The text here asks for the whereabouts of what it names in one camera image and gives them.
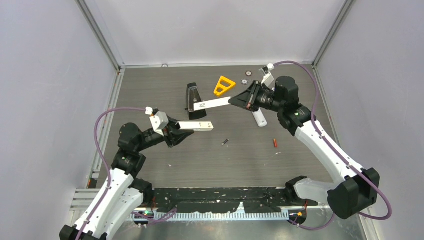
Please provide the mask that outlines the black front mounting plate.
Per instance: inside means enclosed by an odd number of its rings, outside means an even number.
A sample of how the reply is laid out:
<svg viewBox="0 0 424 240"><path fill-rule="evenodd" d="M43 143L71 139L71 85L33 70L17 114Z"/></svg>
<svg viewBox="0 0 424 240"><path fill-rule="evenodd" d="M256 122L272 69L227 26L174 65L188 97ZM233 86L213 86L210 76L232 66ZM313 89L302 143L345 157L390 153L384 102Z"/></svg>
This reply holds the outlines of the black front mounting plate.
<svg viewBox="0 0 424 240"><path fill-rule="evenodd" d="M144 201L167 213L234 213L240 205L248 214L277 213L283 207L314 207L313 200L295 198L283 187L155 188Z"/></svg>

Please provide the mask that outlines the white box sleeve cover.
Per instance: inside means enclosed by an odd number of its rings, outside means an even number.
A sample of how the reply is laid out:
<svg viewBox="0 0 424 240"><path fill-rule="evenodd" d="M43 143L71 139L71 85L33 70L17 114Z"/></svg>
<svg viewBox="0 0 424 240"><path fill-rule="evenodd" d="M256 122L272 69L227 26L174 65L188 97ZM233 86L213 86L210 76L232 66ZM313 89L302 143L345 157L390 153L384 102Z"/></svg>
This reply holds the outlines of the white box sleeve cover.
<svg viewBox="0 0 424 240"><path fill-rule="evenodd" d="M206 110L206 109L212 109L212 108L227 106L227 105L230 105L230 103L229 103L230 99L231 99L231 97L229 96L229 97L218 98L218 99L214 99L214 100L197 102L197 103L193 104L193 110L196 112L196 111L201 111L201 110Z"/></svg>

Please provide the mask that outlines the long white box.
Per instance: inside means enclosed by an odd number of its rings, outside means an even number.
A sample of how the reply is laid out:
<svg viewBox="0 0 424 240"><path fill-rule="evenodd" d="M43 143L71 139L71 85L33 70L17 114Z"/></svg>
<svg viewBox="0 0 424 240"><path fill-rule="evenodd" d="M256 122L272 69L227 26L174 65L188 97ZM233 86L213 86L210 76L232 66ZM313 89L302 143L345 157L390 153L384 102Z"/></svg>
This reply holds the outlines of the long white box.
<svg viewBox="0 0 424 240"><path fill-rule="evenodd" d="M182 131L210 132L214 126L211 121L178 121L176 128Z"/></svg>

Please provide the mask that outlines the white remote control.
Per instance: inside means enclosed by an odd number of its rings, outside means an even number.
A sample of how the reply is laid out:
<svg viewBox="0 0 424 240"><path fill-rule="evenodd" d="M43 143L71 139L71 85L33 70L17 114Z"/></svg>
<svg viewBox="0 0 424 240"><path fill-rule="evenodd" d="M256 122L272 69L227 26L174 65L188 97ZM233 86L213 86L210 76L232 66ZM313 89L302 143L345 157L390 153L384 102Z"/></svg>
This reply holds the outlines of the white remote control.
<svg viewBox="0 0 424 240"><path fill-rule="evenodd" d="M252 112L252 115L258 127L263 128L268 125L268 122L260 108L257 111Z"/></svg>

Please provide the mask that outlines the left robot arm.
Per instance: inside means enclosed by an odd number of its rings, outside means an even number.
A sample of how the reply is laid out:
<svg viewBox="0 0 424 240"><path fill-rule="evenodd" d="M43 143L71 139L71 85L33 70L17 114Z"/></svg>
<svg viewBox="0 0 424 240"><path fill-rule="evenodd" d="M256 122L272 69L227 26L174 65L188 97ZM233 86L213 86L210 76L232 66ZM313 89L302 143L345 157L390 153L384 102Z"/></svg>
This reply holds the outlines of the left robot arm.
<svg viewBox="0 0 424 240"><path fill-rule="evenodd" d="M212 130L211 123L176 121L164 112L149 118L152 127L141 131L134 123L124 124L119 131L118 152L108 177L85 213L74 225L65 225L61 240L111 240L137 207L153 202L152 184L141 178L146 157L141 153L165 142L172 148L202 127Z"/></svg>

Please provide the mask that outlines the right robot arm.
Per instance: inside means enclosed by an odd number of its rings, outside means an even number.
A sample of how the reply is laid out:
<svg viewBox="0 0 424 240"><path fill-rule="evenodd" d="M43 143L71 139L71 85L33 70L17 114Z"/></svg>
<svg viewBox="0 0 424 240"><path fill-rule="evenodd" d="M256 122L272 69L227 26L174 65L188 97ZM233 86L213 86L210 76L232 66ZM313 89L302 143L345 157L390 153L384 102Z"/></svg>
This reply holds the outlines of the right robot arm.
<svg viewBox="0 0 424 240"><path fill-rule="evenodd" d="M332 182L306 176L288 181L285 184L288 203L299 205L303 200L312 200L330 206L336 216L346 220L377 202L379 173L374 168L363 168L327 137L316 117L300 103L299 87L292 77L278 77L274 90L255 81L228 102L250 112L259 109L276 112L279 124L303 143L328 171Z"/></svg>

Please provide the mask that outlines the black metronome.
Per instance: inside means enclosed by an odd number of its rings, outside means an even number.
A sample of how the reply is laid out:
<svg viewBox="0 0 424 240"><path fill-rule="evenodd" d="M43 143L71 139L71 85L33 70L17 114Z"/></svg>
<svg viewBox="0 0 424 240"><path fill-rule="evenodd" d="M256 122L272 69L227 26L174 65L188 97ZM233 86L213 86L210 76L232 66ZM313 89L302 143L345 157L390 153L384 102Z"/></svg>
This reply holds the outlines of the black metronome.
<svg viewBox="0 0 424 240"><path fill-rule="evenodd" d="M194 104L202 101L198 86L195 82L189 83L186 87L186 108L190 121L199 120L207 116L206 110L194 110Z"/></svg>

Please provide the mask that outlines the yellow triangle bracket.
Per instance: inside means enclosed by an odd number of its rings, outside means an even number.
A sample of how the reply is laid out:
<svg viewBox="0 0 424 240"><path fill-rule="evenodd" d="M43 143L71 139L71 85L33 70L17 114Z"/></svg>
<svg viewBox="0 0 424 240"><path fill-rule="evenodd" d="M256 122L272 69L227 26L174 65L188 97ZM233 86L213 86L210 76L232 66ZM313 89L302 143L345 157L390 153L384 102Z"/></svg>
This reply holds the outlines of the yellow triangle bracket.
<svg viewBox="0 0 424 240"><path fill-rule="evenodd" d="M222 96L224 93L228 92L229 90L231 90L232 88L234 88L237 85L236 82L230 80L229 78L225 77L225 76L220 76L213 94L216 97L220 97Z"/></svg>

